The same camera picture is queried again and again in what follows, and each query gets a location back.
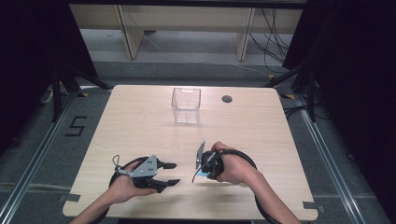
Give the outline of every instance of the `wooden table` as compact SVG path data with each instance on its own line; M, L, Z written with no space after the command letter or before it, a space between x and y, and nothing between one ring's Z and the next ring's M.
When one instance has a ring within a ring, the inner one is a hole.
M177 219L263 219L251 190L244 185L195 177L196 151L220 140L249 155L275 192L300 220L314 220L303 167L277 93L273 89L194 87L201 89L199 124L175 123L173 86L117 86L108 100L87 154L71 189L79 201L66 202L64 214L76 216L107 187L120 165L146 155L174 162L174 170L160 169L158 180L181 179L161 194L136 197L111 206L109 217ZM222 102L230 95L231 103Z

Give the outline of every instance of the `wrist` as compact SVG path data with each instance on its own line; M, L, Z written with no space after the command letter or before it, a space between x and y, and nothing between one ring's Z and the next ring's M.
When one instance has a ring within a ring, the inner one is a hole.
M250 172L245 176L244 183L248 185L250 188L252 188L256 183L260 182L261 179L263 179L264 176L262 173L256 169L251 169Z
M103 194L98 198L98 200L100 201L100 204L101 204L103 207L110 207L111 205L113 205L114 203L116 203L116 202L115 202L115 201L116 201L115 198L116 198L115 195L114 195L111 191L107 190L107 191L105 191L105 193L103 193Z

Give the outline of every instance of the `gray floor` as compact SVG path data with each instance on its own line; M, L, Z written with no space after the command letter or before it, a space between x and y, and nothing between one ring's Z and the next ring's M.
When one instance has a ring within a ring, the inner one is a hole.
M137 58L131 61L125 52L120 31L81 32L99 77L109 84L169 85L193 81L194 84L198 82L200 85L257 87L269 81L269 74L279 76L280 72L286 71L279 67L278 61L270 57L265 58L265 63L269 67L264 66L264 54L251 40L248 43L245 61L238 62L231 34L150 33L147 34L148 38L144 39ZM265 45L263 35L254 36ZM284 35L282 38L285 42L290 42L291 36ZM275 52L277 47L271 45L269 49ZM195 75L191 74L191 70L196 69L202 69L201 79L196 72ZM175 79L183 75L188 79ZM220 80L224 76L229 80ZM282 94L291 93L291 82L292 80L288 80L276 89ZM80 83L84 86L90 85L84 81ZM63 215L62 196L67 194L73 185L109 94L97 91L91 92L87 97L77 97L73 100L11 223L66 223L70 220L70 217ZM297 106L297 101L293 99L281 99L281 103L285 108ZM10 147L0 158L1 203L7 200L13 186L20 180L27 164L39 148L51 125L51 113L51 104L39 107L18 136L21 144ZM359 168L346 156L347 148L332 121L327 119L326 109L318 107L316 113L318 129L365 223L389 223ZM87 117L78 121L79 125L84 125L85 128L81 136L68 137L68 133L76 131L69 128L75 116ZM320 156L318 145L304 121L304 113L299 111L291 115L289 126L319 210L318 219L310 223L356 223L348 215L326 162ZM117 223L117 220L106 218L103 223Z

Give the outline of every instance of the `transparent box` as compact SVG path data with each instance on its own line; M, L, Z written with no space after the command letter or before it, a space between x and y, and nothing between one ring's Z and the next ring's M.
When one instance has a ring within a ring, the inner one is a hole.
M172 108L176 123L198 123L201 90L174 88Z

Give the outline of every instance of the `finger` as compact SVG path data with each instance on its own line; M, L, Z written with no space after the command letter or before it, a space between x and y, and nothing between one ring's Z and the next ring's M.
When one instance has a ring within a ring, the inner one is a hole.
M131 165L127 166L125 168L125 170L132 171L132 170L136 169L136 167L139 166L140 163L142 163L142 161L136 161L136 162L132 163Z
M218 175L218 177L216 178L216 180L218 182L224 182L224 179L222 178L222 175Z
M156 189L139 189L137 191L136 196L145 196L145 195L150 195L153 193L157 193L157 190Z
M218 141L212 146L211 151L218 151L219 149L224 149L224 148L229 148L229 147L224 145L222 142Z

